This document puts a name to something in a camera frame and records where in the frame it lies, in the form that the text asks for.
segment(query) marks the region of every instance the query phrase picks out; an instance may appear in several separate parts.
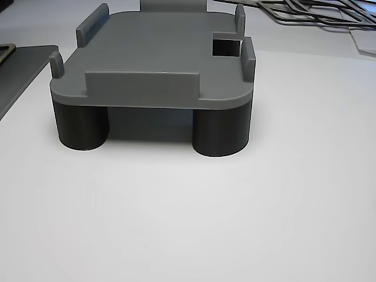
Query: square cutout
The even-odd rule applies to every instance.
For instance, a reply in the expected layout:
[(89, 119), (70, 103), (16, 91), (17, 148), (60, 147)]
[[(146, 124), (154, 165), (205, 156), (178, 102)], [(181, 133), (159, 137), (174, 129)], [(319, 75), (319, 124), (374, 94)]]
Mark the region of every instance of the square cutout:
[(213, 56), (240, 57), (240, 41), (213, 39)]

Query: gray tab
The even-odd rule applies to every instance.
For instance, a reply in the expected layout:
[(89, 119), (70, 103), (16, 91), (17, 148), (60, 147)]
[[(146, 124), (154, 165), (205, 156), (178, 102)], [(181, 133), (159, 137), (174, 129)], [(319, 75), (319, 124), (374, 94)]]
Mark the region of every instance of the gray tab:
[(83, 48), (102, 28), (110, 18), (110, 10), (107, 4), (102, 4), (87, 19), (76, 28), (77, 47)]
[(246, 31), (246, 12), (243, 5), (237, 5), (235, 11), (236, 31), (239, 37), (243, 38)]
[(246, 82), (254, 82), (254, 71), (256, 68), (256, 56), (253, 50), (251, 37), (244, 37), (241, 46), (241, 67), (243, 70), (243, 78)]
[(200, 96), (199, 73), (87, 70), (85, 79), (86, 95), (111, 105), (187, 103)]
[(49, 62), (51, 66), (52, 78), (61, 78), (64, 75), (64, 63), (63, 58), (59, 51), (51, 54), (49, 57)]

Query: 3d printed stand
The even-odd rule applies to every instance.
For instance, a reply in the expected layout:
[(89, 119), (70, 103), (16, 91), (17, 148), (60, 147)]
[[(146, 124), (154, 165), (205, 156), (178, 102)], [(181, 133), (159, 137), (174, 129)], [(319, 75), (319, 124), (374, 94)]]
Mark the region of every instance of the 3d printed stand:
[(139, 12), (102, 4), (76, 30), (77, 50), (51, 56), (61, 142), (101, 146), (108, 107), (193, 109), (193, 147), (226, 156), (249, 140), (256, 58), (246, 16), (206, 11), (206, 0), (140, 0)]

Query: gray raised edge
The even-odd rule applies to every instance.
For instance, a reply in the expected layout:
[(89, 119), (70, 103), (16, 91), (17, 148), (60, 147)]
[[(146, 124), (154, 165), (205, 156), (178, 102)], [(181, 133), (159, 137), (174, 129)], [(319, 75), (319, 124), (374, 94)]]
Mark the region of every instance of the gray raised edge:
[(243, 38), (246, 32), (246, 12), (243, 5), (237, 5), (235, 10), (235, 24), (237, 34)]
[(15, 44), (3, 44), (0, 45), (0, 49), (2, 48), (8, 48), (4, 54), (0, 56), (0, 64), (5, 61), (5, 59), (16, 50), (16, 45)]
[(161, 102), (165, 106), (184, 105), (197, 102), (200, 96), (199, 73), (86, 70), (85, 81), (87, 96), (96, 104), (142, 104), (148, 101), (155, 105)]
[(49, 57), (51, 66), (52, 78), (61, 78), (64, 75), (64, 63), (63, 58), (59, 51), (55, 51)]
[(213, 32), (213, 39), (221, 40), (243, 40), (246, 31), (246, 12), (242, 4), (236, 6), (235, 11), (236, 33)]
[(45, 68), (52, 46), (20, 47), (0, 67), (0, 123), (30, 83)]
[(85, 47), (109, 18), (108, 5), (103, 3), (76, 28), (77, 47)]
[(140, 0), (142, 12), (206, 12), (206, 0)]
[(241, 46), (241, 68), (243, 70), (243, 79), (246, 82), (254, 82), (254, 71), (256, 69), (256, 56), (254, 54), (251, 37), (244, 37)]

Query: black object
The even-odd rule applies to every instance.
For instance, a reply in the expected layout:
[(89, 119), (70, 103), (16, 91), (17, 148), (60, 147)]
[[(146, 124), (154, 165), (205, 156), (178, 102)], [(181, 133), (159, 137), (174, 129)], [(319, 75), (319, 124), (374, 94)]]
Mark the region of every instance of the black object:
[(376, 0), (359, 0), (360, 2), (376, 4)]
[(16, 48), (0, 65), (0, 120), (57, 50), (53, 45)]
[(0, 12), (14, 3), (14, 0), (0, 0)]
[(252, 100), (229, 110), (193, 112), (193, 147), (205, 156), (232, 155), (249, 141)]
[(52, 100), (60, 141), (74, 150), (93, 150), (110, 130), (107, 107), (67, 106)]
[[(273, 3), (279, 2), (279, 1), (258, 1), (258, 5), (260, 5), (272, 18), (282, 21), (282, 22), (301, 22), (301, 23), (320, 23), (323, 25), (327, 26), (337, 26), (337, 27), (349, 27), (349, 26), (356, 26), (360, 28), (373, 28), (376, 27), (374, 23), (364, 23), (364, 20), (362, 19), (362, 15), (356, 15), (352, 14), (347, 11), (346, 8), (339, 8), (339, 10), (345, 12), (348, 14), (350, 17), (355, 19), (356, 21), (359, 22), (354, 22), (354, 21), (348, 21), (343, 18), (338, 18), (334, 16), (328, 16), (328, 15), (319, 15), (310, 12), (310, 10), (303, 6), (303, 5), (297, 5), (299, 6), (302, 10), (299, 10), (294, 6), (293, 3), (297, 3), (297, 1), (290, 1), (286, 0), (288, 8), (291, 7), (290, 10), (288, 9), (282, 9), (281, 7), (274, 6)], [(304, 15), (307, 16), (307, 18), (285, 18), (282, 17), (281, 15), (277, 14), (282, 13), (282, 14), (290, 14), (290, 15)]]

